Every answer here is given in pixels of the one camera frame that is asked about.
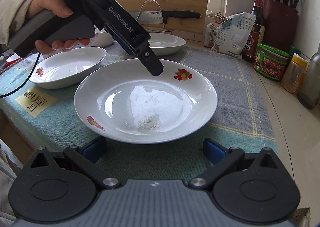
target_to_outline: human hand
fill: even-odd
[[[32,0],[26,15],[26,20],[30,20],[44,9],[51,10],[55,15],[61,18],[67,18],[73,14],[73,11],[68,8],[63,0]],[[37,40],[36,48],[42,54],[53,54],[57,50],[62,52],[71,51],[72,48],[79,43],[88,45],[90,43],[90,38],[68,40],[66,42],[57,40],[54,41],[51,46],[48,46],[42,40]]]

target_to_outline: blue tablecloth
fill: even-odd
[[[117,44],[106,48],[103,65],[132,58]],[[182,178],[188,180],[210,166],[202,155],[202,141],[210,137],[225,147],[238,146],[246,152],[259,152],[276,142],[264,101],[243,60],[212,51],[184,47],[165,59],[183,63],[199,71],[215,87],[218,107],[210,122],[180,140],[156,145],[134,145],[107,140],[108,152],[97,165],[120,178]],[[28,76],[36,56],[31,56],[0,76],[1,94],[17,88]],[[97,135],[78,119],[73,96],[77,85],[46,90],[28,82],[15,94],[0,99],[0,108],[35,146],[52,151],[76,144],[82,146]],[[36,117],[16,99],[36,89],[56,101]]]

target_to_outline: white plate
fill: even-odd
[[[106,55],[106,50],[93,46],[55,54],[36,66],[30,81],[45,89],[74,85],[100,68]]]
[[[95,29],[96,35],[90,41],[90,46],[97,46],[97,47],[107,47],[114,43],[114,39],[112,36],[107,33],[105,30],[99,31],[98,28]]]
[[[157,55],[169,55],[177,52],[187,42],[178,36],[164,33],[149,33],[151,39],[149,40],[150,48]]]
[[[217,108],[214,87],[185,65],[161,62],[164,71],[155,77],[138,59],[89,75],[74,97],[81,121],[99,135],[136,144],[168,142],[201,128]],[[187,72],[177,75],[178,69]]]

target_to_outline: gray grip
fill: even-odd
[[[26,56],[29,52],[37,52],[35,49],[35,41],[38,39],[45,41],[51,46],[56,40],[64,42],[69,39],[94,37],[95,30],[92,21],[85,15],[73,15],[63,19],[56,17],[50,10],[43,10],[10,38],[8,46],[18,55],[24,57],[23,55]],[[56,31],[53,31],[46,38],[43,38],[41,31],[46,31],[46,26],[49,30],[52,28],[50,24],[56,24],[56,21],[63,22],[65,25],[60,26]]]

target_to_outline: metal rack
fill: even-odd
[[[163,32],[166,34],[166,32],[170,32],[170,34],[172,35],[172,31],[173,31],[173,29],[166,29],[165,28],[165,25],[164,25],[164,22],[163,22],[163,17],[162,17],[162,10],[161,10],[161,7],[160,7],[160,4],[156,1],[156,0],[146,0],[143,4],[142,4],[142,6],[141,6],[141,8],[140,8],[140,11],[139,11],[139,13],[138,13],[138,16],[137,16],[137,18],[136,18],[136,21],[138,22],[138,20],[139,20],[139,17],[140,17],[140,15],[141,15],[141,12],[142,12],[142,8],[143,8],[143,6],[147,3],[147,2],[155,2],[158,6],[159,6],[159,10],[160,10],[160,16],[161,16],[161,21],[162,21],[162,27],[163,27]],[[162,30],[153,30],[153,29],[151,29],[151,28],[145,28],[147,31],[149,30],[150,32],[155,32],[155,33],[162,33]]]

